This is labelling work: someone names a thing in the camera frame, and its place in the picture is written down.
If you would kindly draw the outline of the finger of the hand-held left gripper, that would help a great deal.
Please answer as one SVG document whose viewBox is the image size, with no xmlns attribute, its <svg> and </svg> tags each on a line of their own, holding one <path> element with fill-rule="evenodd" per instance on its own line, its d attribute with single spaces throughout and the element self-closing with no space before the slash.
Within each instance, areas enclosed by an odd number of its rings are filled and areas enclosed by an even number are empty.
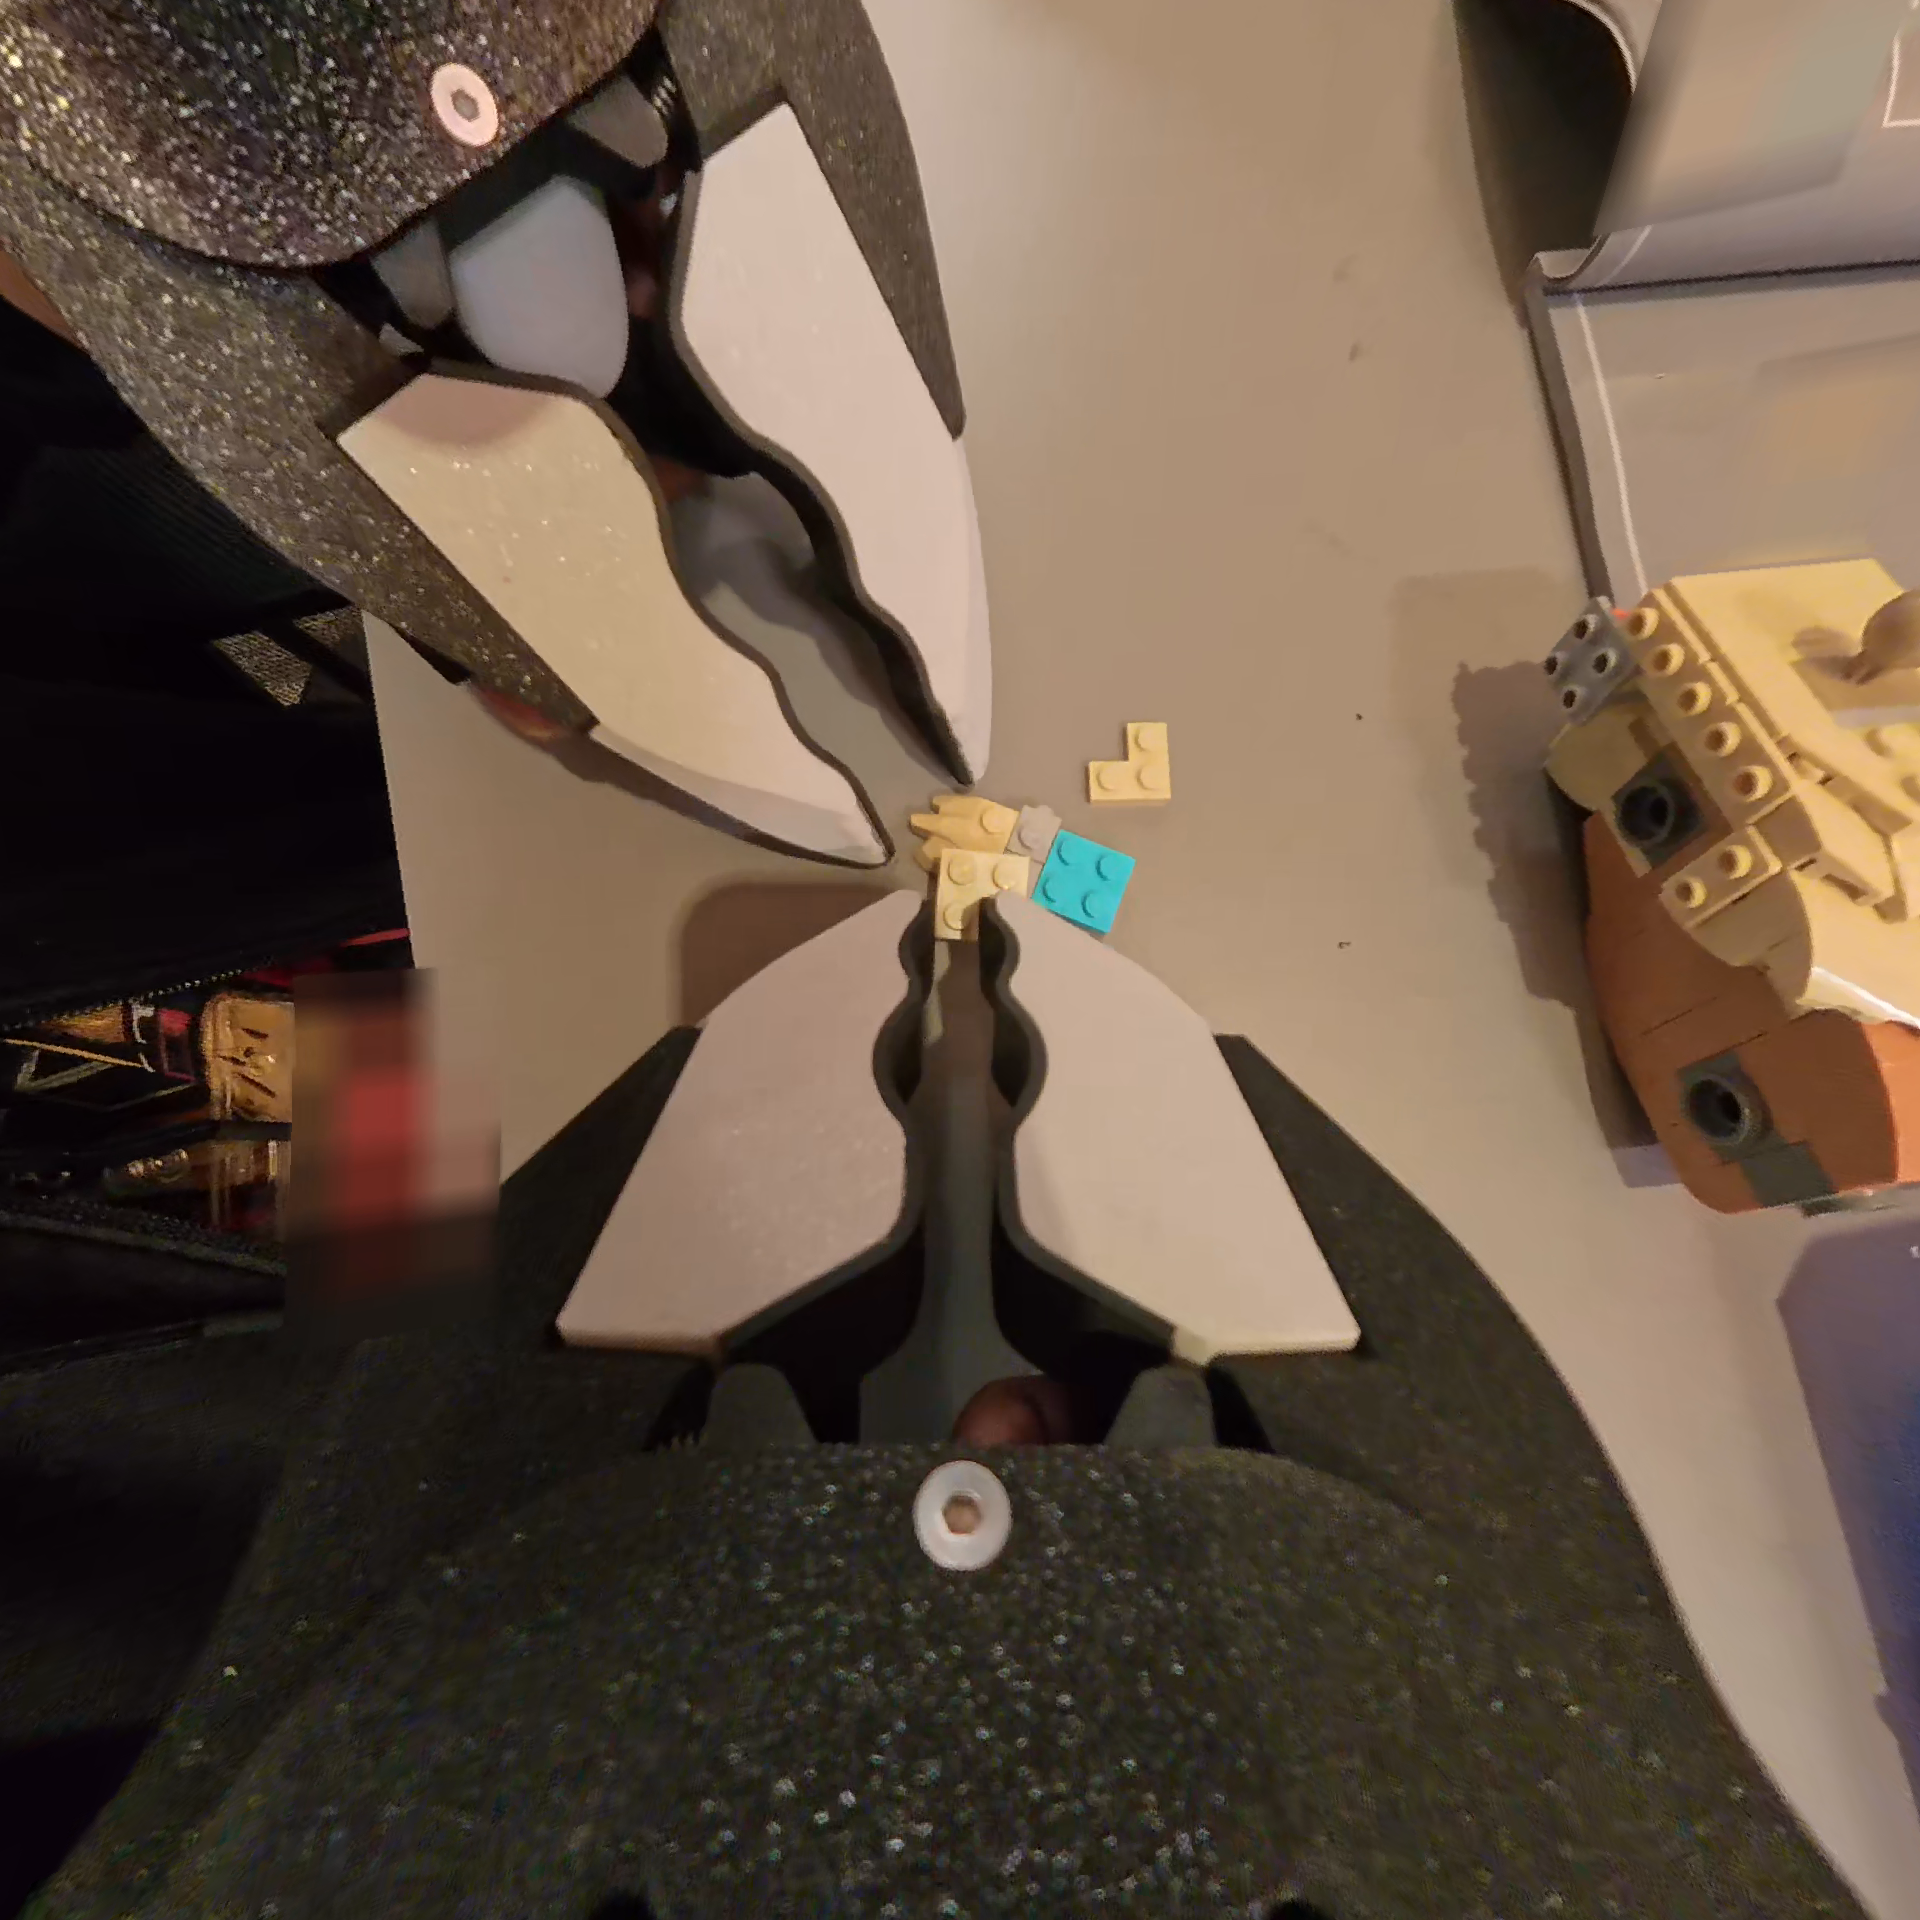
<svg viewBox="0 0 1920 1920">
<path fill-rule="evenodd" d="M 823 526 L 852 617 L 893 645 L 962 785 L 995 736 L 995 642 L 966 447 L 948 430 L 794 107 L 690 177 L 671 333 L 714 413 Z"/>
<path fill-rule="evenodd" d="M 877 872 L 895 843 L 812 732 L 786 651 L 852 637 L 764 483 L 672 503 L 598 401 L 422 370 L 338 450 L 588 712 L 563 758 L 733 838 Z"/>
</svg>

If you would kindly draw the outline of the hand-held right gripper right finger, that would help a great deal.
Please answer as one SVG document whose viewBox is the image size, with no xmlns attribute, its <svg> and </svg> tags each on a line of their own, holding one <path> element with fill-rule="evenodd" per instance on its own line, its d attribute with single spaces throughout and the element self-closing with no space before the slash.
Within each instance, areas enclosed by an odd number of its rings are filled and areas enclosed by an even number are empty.
<svg viewBox="0 0 1920 1920">
<path fill-rule="evenodd" d="M 1044 907 L 981 915 L 1020 1257 L 1192 1364 L 1344 1355 L 1361 1327 L 1209 1020 Z"/>
</svg>

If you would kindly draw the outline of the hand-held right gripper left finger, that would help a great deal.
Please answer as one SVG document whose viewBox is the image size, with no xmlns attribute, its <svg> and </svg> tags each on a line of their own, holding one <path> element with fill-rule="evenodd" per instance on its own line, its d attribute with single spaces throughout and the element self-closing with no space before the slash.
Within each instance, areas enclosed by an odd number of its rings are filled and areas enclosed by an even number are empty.
<svg viewBox="0 0 1920 1920">
<path fill-rule="evenodd" d="M 704 1020 L 557 1318 L 574 1349 L 881 1364 L 923 1297 L 934 939 L 895 891 Z"/>
</svg>

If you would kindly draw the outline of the small tan teal brick assembly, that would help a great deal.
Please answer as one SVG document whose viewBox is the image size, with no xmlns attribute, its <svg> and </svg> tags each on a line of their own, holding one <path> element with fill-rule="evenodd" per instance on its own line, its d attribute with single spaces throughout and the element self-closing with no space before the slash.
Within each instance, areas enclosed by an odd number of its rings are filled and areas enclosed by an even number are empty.
<svg viewBox="0 0 1920 1920">
<path fill-rule="evenodd" d="M 975 943 L 983 908 L 1003 897 L 1104 939 L 1137 875 L 1133 856 L 1064 829 L 1046 807 L 938 794 L 909 825 L 930 876 L 932 928 L 944 943 Z"/>
</svg>

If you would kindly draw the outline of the grey desk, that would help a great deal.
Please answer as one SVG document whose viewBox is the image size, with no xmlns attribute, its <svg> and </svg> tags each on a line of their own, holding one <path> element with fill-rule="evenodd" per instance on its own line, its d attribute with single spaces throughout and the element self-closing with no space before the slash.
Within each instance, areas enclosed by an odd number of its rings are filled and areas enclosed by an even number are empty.
<svg viewBox="0 0 1920 1920">
<path fill-rule="evenodd" d="M 870 4 L 968 402 L 986 791 L 1139 863 L 1117 949 L 1296 1099 L 1351 1299 L 1485 1279 L 1874 1917 L 1916 1811 L 1783 1314 L 1599 1052 L 1534 686 L 1587 599 L 1520 288 L 1621 82 L 1563 4 Z M 1088 764 L 1165 722 L 1170 801 Z"/>
</svg>

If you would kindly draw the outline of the person's left hand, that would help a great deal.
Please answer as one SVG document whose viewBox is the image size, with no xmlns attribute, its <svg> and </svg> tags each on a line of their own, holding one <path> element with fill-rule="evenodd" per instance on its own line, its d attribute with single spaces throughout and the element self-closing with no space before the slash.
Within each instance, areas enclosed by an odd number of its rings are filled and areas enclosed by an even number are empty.
<svg viewBox="0 0 1920 1920">
<path fill-rule="evenodd" d="M 493 722 L 542 753 L 557 755 L 586 747 L 591 741 L 593 730 L 564 727 L 541 708 L 479 680 L 468 680 L 464 691 Z"/>
</svg>

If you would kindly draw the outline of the black fabric bag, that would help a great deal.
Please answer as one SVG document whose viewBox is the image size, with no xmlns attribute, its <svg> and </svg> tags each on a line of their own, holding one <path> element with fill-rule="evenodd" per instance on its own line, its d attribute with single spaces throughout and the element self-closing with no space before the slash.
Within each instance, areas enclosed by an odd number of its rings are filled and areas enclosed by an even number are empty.
<svg viewBox="0 0 1920 1920">
<path fill-rule="evenodd" d="M 346 604 L 5 305 L 5 1024 L 255 966 L 409 968 Z"/>
</svg>

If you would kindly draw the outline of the gold foil packet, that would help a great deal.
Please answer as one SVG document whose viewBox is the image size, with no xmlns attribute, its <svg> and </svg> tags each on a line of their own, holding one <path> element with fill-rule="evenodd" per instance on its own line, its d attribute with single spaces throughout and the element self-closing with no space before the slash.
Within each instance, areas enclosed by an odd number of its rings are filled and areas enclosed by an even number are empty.
<svg viewBox="0 0 1920 1920">
<path fill-rule="evenodd" d="M 5 1031 L 6 1189 L 273 1236 L 292 1173 L 295 1006 L 201 982 Z"/>
</svg>

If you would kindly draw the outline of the tan and brown brick model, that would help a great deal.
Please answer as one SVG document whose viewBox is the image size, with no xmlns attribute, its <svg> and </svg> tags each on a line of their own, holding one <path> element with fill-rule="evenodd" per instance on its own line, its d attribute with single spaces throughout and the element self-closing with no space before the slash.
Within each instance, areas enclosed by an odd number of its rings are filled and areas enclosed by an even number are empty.
<svg viewBox="0 0 1920 1920">
<path fill-rule="evenodd" d="M 1599 600 L 1544 665 L 1597 1018 L 1714 1213 L 1916 1189 L 1916 635 L 1854 559 Z"/>
</svg>

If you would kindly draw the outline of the grey instruction booklet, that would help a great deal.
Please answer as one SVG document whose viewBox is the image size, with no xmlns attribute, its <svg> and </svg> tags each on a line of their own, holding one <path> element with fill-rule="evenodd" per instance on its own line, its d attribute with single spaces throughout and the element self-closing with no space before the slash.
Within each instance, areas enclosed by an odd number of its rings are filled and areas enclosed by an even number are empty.
<svg viewBox="0 0 1920 1920">
<path fill-rule="evenodd" d="M 1624 84 L 1526 310 L 1594 588 L 1918 567 L 1916 4 L 1561 4 Z"/>
</svg>

